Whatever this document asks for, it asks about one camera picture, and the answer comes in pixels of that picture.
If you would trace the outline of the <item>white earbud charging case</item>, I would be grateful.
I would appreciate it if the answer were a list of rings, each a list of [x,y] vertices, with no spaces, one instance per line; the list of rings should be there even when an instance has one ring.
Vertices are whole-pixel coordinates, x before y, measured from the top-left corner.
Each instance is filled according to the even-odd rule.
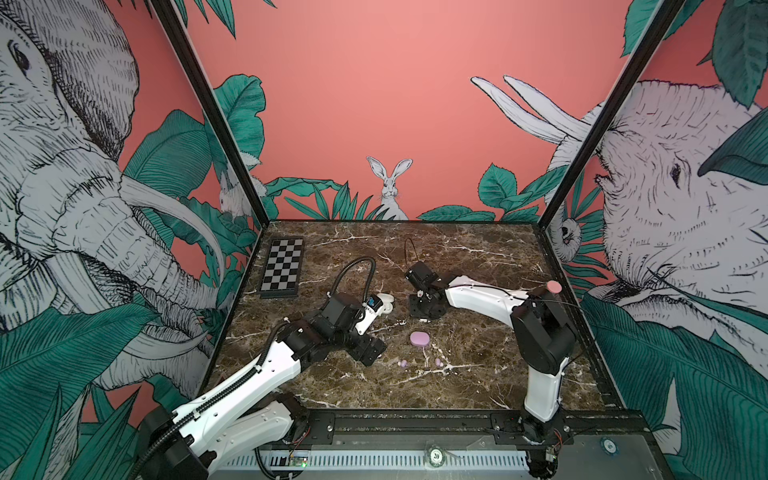
[[[393,311],[394,297],[391,294],[378,293],[376,297],[381,301],[381,306],[378,308],[379,315],[387,315]]]

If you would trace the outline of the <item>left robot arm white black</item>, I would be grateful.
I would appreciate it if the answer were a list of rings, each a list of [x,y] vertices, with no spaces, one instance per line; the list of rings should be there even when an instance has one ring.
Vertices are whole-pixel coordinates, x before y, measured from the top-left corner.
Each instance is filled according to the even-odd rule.
[[[309,436],[307,410],[279,387],[334,351],[344,351],[364,366],[386,349],[368,334],[388,301],[370,291],[376,262],[352,260],[347,270],[366,263],[360,296],[330,290],[324,304],[304,317],[278,322],[261,354],[209,392],[173,411],[153,410],[139,429],[137,459],[130,479],[208,479],[232,460],[273,442],[289,446]]]

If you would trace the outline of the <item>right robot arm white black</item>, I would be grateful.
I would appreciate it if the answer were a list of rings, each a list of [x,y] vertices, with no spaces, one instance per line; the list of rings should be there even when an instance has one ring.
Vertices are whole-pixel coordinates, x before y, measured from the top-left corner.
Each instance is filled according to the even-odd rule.
[[[408,299],[414,317],[439,319],[452,307],[512,328],[528,365],[520,418],[524,437],[532,444],[555,441],[562,377],[577,340],[575,324],[557,298],[562,286],[549,281],[523,291],[485,284],[466,275],[444,279],[421,261],[407,270],[405,278],[416,290]]]

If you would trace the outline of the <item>pink earbud charging case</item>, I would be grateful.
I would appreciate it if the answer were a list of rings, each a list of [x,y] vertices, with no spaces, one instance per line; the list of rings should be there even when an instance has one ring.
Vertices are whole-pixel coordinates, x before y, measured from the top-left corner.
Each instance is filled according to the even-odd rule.
[[[431,337],[426,332],[414,331],[410,334],[409,341],[415,347],[426,348],[430,345]]]

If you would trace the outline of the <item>black white checkerboard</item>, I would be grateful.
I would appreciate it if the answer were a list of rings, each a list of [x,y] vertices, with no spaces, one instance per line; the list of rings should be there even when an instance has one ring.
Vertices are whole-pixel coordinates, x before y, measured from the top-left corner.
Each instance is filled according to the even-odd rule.
[[[262,298],[298,296],[304,246],[302,237],[275,238],[271,241],[258,289]]]

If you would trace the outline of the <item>black right frame post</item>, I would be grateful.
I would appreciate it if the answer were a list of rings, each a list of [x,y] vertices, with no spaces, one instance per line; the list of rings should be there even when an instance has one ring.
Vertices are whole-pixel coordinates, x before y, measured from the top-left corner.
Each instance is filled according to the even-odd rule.
[[[640,75],[653,57],[664,36],[682,9],[684,0],[661,1],[654,9],[640,39],[622,70],[593,126],[583,140],[577,155],[566,171],[552,200],[547,205],[537,226],[544,230],[556,217],[558,208],[565,203],[567,194],[580,173],[595,153],[615,116],[621,111]]]

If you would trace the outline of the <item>black frame post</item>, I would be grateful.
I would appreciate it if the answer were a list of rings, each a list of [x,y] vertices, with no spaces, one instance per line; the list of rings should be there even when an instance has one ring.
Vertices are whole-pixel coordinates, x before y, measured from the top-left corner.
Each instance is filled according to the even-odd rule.
[[[234,170],[235,176],[244,190],[259,225],[262,228],[268,227],[270,219],[253,186],[252,177],[246,170],[232,131],[193,48],[186,28],[182,24],[178,8],[173,1],[165,0],[152,0],[150,5],[185,72],[187,80],[194,90],[197,100],[201,104],[205,118],[212,128],[216,140],[222,147],[230,166]]]
[[[664,36],[682,9],[684,0],[661,1],[654,9],[640,39],[622,70],[593,126],[583,140],[577,155],[566,171],[552,200],[547,205],[537,226],[544,230],[556,217],[558,208],[565,203],[567,194],[580,173],[595,153],[615,116],[621,111],[640,75],[653,57]]]

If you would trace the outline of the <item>black left frame post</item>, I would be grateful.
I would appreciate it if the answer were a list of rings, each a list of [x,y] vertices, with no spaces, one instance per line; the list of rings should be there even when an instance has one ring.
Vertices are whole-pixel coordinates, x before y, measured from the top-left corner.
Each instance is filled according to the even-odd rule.
[[[197,100],[201,104],[205,118],[212,128],[216,140],[222,147],[230,166],[234,170],[235,176],[244,190],[259,225],[262,228],[268,227],[270,219],[253,186],[252,177],[246,170],[232,131],[193,48],[186,28],[182,24],[178,8],[173,1],[165,0],[152,0],[150,5],[185,72],[187,80],[194,90]]]

